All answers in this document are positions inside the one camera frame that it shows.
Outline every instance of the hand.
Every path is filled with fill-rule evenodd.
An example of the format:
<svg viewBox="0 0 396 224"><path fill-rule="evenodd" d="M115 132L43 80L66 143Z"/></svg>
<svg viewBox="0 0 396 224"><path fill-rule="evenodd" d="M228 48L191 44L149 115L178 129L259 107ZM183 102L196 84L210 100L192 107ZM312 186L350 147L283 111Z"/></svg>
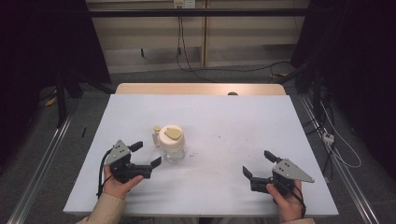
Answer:
<svg viewBox="0 0 396 224"><path fill-rule="evenodd" d="M111 176L111 170L109 166L104 166L105 179L108 179ZM103 193L108 195L125 199L126 194L136 186L140 181L142 181L144 177L142 175L135 176L133 179L130 179L125 184L122 184L120 181L116 180L112 176L107 180L105 185L103 186Z"/></svg>
<svg viewBox="0 0 396 224"><path fill-rule="evenodd" d="M302 190L302 184L300 180L295 180L294 184L299 190ZM297 190L297 188L294 188L293 192L302 198L302 195L300 194L299 190ZM288 222L302 218L302 205L296 198L294 198L294 196L292 196L290 193L282 196L273 184L267 184L267 189L279 206L280 222Z"/></svg>

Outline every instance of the sleeve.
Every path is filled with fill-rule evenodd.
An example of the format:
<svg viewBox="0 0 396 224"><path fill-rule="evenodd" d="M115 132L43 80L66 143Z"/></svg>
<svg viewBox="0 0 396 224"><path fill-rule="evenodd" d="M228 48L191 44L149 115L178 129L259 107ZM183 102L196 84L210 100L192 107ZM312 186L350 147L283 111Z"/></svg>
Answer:
<svg viewBox="0 0 396 224"><path fill-rule="evenodd" d="M125 201L103 193L89 217L83 218L78 224L110 224L118 223L125 209Z"/></svg>
<svg viewBox="0 0 396 224"><path fill-rule="evenodd" d="M282 222L281 224L315 224L315 221L313 218L304 218L289 222Z"/></svg>

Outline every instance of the human hand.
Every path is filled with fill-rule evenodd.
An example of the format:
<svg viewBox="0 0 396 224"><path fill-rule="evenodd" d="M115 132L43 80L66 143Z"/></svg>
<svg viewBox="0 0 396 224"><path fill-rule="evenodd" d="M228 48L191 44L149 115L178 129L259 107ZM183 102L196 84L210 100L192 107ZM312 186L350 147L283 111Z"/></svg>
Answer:
<svg viewBox="0 0 396 224"><path fill-rule="evenodd" d="M129 192L129 190L131 190L131 188L136 186L144 179L142 175L138 175L130 179L125 184L122 184L120 181L116 180L113 176L111 176L111 170L108 165L104 166L103 170L105 173L105 180L110 177L103 186L103 193L121 199L125 199L126 194Z"/></svg>
<svg viewBox="0 0 396 224"><path fill-rule="evenodd" d="M300 197L303 198L299 190L301 189L301 181L294 180L295 187L293 192ZM279 207L279 221L280 222L288 222L296 219L301 219L302 217L302 205L301 203L290 193L282 196L279 191L275 188L273 184L267 184L268 192L273 196Z"/></svg>

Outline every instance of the gray floor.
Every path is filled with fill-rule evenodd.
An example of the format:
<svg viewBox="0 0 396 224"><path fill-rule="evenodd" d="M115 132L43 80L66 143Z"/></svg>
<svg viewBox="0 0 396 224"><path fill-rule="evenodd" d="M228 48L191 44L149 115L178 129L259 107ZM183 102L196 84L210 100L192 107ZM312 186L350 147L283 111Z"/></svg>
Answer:
<svg viewBox="0 0 396 224"><path fill-rule="evenodd" d="M245 65L227 67L227 69L252 69L263 65ZM290 66L280 64L273 67L273 73L288 73ZM177 70L162 70L138 72L132 74L112 75L113 87L121 82L207 82L200 77L209 78L216 82L235 83L266 83L271 79L270 69L254 72L231 71L199 71L196 74ZM309 94L298 94L293 82L285 86L296 112L305 123L310 120L304 107L302 97L310 98ZM81 217L74 217L63 213L68 195L73 188L73 181L84 162L100 119L105 111L108 95L82 84L84 90L81 99L67 98L68 108L77 105L70 126L60 144L49 170L43 177L39 191L33 200L29 212L23 218L25 223L74 223ZM375 161L367 151L364 143L351 131L351 125L345 118L342 110L337 107L336 100L332 101L337 131L352 145L361 157L360 168L350 168L348 171L358 183L361 193L366 197L373 208L378 223L396 223L396 183L387 172ZM55 105L40 107L32 120L29 134L20 142L19 150L9 159L4 172L0 175L0 223L6 223L18 204L23 192L35 174L36 167L46 153L50 140L55 133L57 124L57 107ZM305 130L312 130L308 125ZM336 146L345 161L357 163L351 150L336 137ZM322 167L326 160L325 148L317 133L307 136L307 139ZM330 176L330 167L325 176ZM361 215L357 201L351 196L345 181L334 166L332 182L328 185L340 215L336 217L316 218L317 223L369 223ZM267 218L266 223L277 223L277 218Z"/></svg>

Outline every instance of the white table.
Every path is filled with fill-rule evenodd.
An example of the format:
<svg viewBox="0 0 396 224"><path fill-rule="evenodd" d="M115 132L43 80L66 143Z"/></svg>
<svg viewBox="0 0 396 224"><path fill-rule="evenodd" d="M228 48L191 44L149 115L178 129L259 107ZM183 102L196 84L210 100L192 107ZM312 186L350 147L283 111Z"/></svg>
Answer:
<svg viewBox="0 0 396 224"><path fill-rule="evenodd" d="M178 164L163 160L151 179L132 189L125 216L268 217L277 207L268 194L250 191L245 165L269 177L275 165L269 150L289 158L316 179L303 183L306 215L338 211L304 135L289 96L112 95L64 211L88 215L97 198L98 170L105 152L121 139L143 141L132 162L149 164L161 156L152 143L155 125L177 124L185 132L187 154Z"/></svg>

